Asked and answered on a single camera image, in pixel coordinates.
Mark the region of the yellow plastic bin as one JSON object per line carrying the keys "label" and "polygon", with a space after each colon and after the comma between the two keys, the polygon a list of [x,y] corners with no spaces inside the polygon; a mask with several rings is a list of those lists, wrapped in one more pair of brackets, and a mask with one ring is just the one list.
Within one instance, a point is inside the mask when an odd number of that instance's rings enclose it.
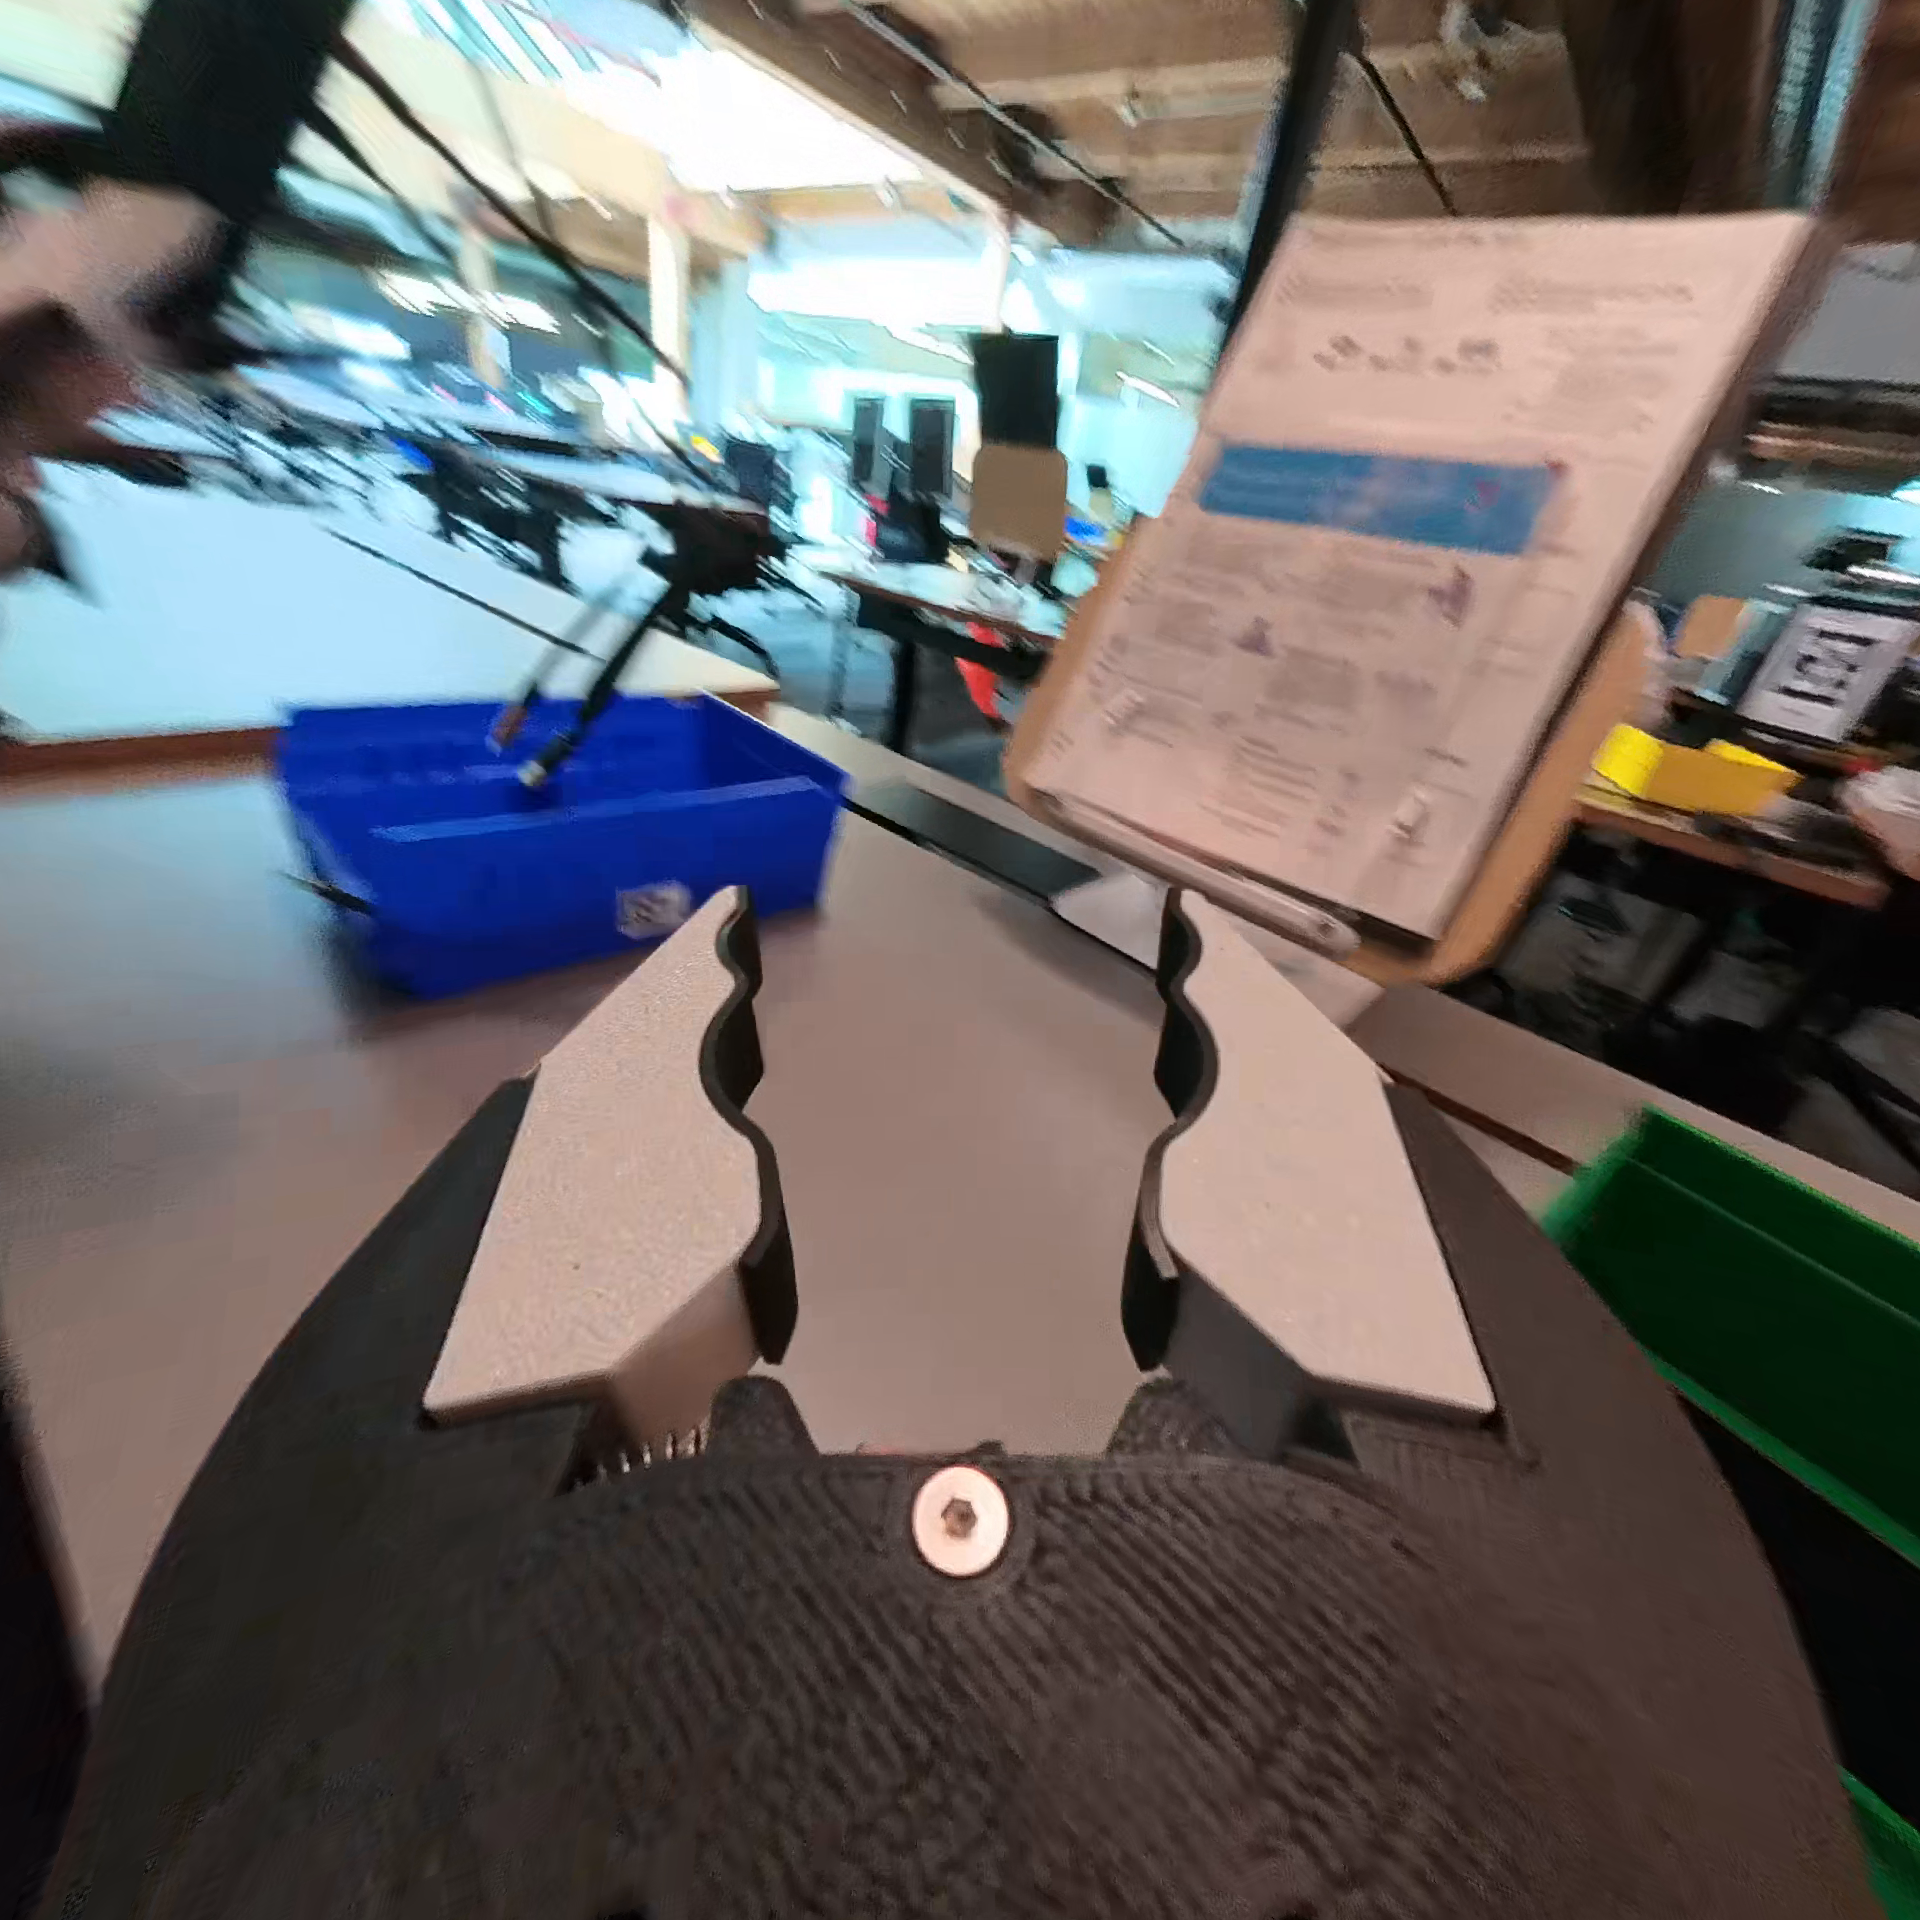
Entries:
{"label": "yellow plastic bin", "polygon": [[1620,724],[1604,739],[1591,778],[1636,804],[1666,812],[1754,821],[1786,800],[1802,775],[1732,740],[1682,746]]}

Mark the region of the wooden top desk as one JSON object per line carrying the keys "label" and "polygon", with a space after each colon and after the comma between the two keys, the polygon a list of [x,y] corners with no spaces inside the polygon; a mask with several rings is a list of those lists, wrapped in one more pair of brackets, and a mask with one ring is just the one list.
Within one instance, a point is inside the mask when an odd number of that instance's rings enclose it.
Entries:
{"label": "wooden top desk", "polygon": [[807,569],[854,601],[854,625],[889,649],[880,742],[909,754],[923,658],[974,665],[992,683],[1037,684],[1063,637],[1067,604],[1032,585],[947,565],[813,555]]}
{"label": "wooden top desk", "polygon": [[1873,860],[1825,859],[1799,840],[1768,837],[1754,825],[1663,810],[1596,786],[1580,790],[1570,822],[1585,833],[1616,834],[1693,864],[1850,910],[1879,910],[1892,891],[1885,871]]}

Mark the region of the blue plastic bin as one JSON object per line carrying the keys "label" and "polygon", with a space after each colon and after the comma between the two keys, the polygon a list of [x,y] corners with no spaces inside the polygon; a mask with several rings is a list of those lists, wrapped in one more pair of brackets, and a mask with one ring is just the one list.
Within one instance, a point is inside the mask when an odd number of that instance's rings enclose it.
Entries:
{"label": "blue plastic bin", "polygon": [[733,888],[762,919],[816,904],[841,767],[708,692],[619,692],[525,783],[577,708],[539,703],[510,748],[491,703],[288,712],[273,773],[306,881],[377,985],[445,999],[595,962]]}

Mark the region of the wooden stand board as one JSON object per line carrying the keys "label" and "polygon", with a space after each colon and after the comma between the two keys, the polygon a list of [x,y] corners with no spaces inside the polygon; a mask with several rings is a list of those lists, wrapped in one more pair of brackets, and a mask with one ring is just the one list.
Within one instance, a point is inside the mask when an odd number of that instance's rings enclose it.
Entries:
{"label": "wooden stand board", "polygon": [[971,459],[967,539],[1018,563],[1051,565],[1065,547],[1067,461],[1053,444],[981,440]]}

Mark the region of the white printed box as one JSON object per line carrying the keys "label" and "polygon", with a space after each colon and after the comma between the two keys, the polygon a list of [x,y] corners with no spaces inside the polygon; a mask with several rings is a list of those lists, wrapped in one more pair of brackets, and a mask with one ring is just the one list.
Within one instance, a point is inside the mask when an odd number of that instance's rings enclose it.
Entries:
{"label": "white printed box", "polygon": [[1918,641],[1915,606],[1811,599],[1788,613],[1734,712],[1813,746],[1850,742]]}

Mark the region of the green plastic bin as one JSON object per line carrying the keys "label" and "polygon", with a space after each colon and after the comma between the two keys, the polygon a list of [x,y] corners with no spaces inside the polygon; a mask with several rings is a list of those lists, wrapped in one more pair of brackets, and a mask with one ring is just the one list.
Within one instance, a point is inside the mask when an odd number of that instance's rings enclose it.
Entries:
{"label": "green plastic bin", "polygon": [[1887,1916],[1918,1915],[1918,1253],[1644,1110],[1544,1231],[1672,1389],[1782,1591]]}

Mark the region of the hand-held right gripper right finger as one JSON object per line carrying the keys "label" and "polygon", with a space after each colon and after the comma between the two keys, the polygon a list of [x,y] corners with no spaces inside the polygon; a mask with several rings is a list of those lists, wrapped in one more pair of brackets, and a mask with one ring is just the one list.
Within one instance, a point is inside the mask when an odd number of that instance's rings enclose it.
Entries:
{"label": "hand-held right gripper right finger", "polygon": [[1348,1421],[1475,1432],[1497,1399],[1385,1079],[1208,899],[1163,900],[1148,1145],[1120,1283],[1142,1375],[1260,1462]]}

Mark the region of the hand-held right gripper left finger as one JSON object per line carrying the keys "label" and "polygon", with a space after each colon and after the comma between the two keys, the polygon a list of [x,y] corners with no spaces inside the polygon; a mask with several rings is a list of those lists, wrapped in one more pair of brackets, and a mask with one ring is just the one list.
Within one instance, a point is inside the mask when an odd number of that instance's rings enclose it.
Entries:
{"label": "hand-held right gripper left finger", "polygon": [[755,908],[726,887],[528,1080],[428,1377],[438,1428],[583,1406],[623,1448],[689,1448],[799,1316],[762,1080]]}

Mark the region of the white table with wooden edge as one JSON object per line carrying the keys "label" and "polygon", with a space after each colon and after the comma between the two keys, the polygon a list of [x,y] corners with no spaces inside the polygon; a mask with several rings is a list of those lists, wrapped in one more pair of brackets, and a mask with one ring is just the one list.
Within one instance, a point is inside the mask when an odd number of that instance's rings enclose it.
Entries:
{"label": "white table with wooden edge", "polygon": [[299,708],[582,695],[660,591],[615,539],[588,596],[362,512],[49,464],[61,578],[4,583],[4,778],[256,759]]}

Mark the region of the black panel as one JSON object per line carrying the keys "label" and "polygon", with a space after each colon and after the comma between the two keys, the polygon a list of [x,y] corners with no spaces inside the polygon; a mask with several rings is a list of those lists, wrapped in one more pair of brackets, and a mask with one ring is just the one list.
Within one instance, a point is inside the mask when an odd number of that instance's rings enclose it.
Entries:
{"label": "black panel", "polygon": [[984,447],[1055,450],[1059,338],[977,331],[967,336],[975,432]]}

